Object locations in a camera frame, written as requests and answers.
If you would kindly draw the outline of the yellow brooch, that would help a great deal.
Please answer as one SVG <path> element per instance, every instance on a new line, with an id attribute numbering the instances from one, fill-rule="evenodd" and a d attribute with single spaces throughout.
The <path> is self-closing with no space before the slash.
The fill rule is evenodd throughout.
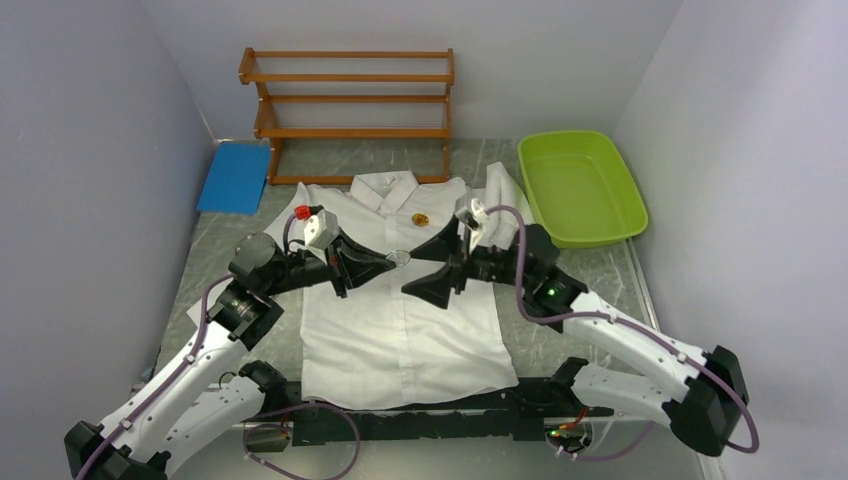
<path id="1" fill-rule="evenodd" d="M 411 221 L 418 227 L 424 227 L 430 224 L 429 217 L 424 213 L 414 213 L 411 217 Z"/>

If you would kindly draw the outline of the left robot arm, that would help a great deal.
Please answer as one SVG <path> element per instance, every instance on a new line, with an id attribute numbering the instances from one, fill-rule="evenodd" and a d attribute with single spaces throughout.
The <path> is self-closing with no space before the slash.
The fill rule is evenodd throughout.
<path id="1" fill-rule="evenodd" d="M 266 362 L 250 362 L 227 386 L 209 388 L 282 316 L 274 296 L 323 283 L 344 296 L 408 261 L 405 251 L 376 252 L 336 227 L 307 227 L 305 246 L 291 252 L 264 232 L 245 237 L 228 275 L 202 296 L 195 336 L 124 405 L 65 435 L 72 477 L 168 479 L 235 423 L 278 417 L 287 381 Z"/>

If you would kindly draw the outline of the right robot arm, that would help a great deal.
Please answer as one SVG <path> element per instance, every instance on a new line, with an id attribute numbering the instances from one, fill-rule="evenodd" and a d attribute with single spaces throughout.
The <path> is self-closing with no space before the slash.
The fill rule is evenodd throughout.
<path id="1" fill-rule="evenodd" d="M 472 233 L 452 219 L 414 248 L 412 258 L 443 266 L 408 283 L 403 292 L 447 308 L 470 280 L 512 285 L 527 321 L 598 346 L 634 370 L 627 374 L 586 359 L 567 359 L 548 381 L 555 410 L 572 415 L 601 407 L 635 414 L 711 457 L 727 448 L 746 454 L 759 450 L 759 431 L 734 352 L 721 345 L 711 351 L 689 345 L 618 310 L 557 266 L 560 251 L 540 225 L 520 228 L 506 249 L 472 247 Z"/>

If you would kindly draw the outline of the white round brooch backing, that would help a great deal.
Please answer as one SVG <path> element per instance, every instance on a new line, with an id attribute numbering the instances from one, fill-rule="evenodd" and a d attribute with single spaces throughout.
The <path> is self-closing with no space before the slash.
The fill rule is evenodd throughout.
<path id="1" fill-rule="evenodd" d="M 395 250 L 390 252 L 386 258 L 394 262 L 397 266 L 403 266 L 411 260 L 411 255 L 405 250 Z"/>

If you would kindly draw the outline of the white shirt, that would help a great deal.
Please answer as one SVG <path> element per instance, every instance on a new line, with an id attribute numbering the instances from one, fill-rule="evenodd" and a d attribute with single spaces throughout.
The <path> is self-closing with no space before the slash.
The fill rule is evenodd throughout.
<path id="1" fill-rule="evenodd" d="M 409 171 L 358 175 L 348 191 L 300 184 L 292 205 L 321 205 L 340 228 L 380 253 L 411 251 L 437 235 L 469 192 L 464 180 L 420 184 Z M 418 227 L 414 213 L 430 224 Z M 513 387 L 494 287 L 471 281 L 446 310 L 401 288 L 434 273 L 411 260 L 339 298 L 331 285 L 303 291 L 302 394 L 352 410 L 434 404 Z"/>

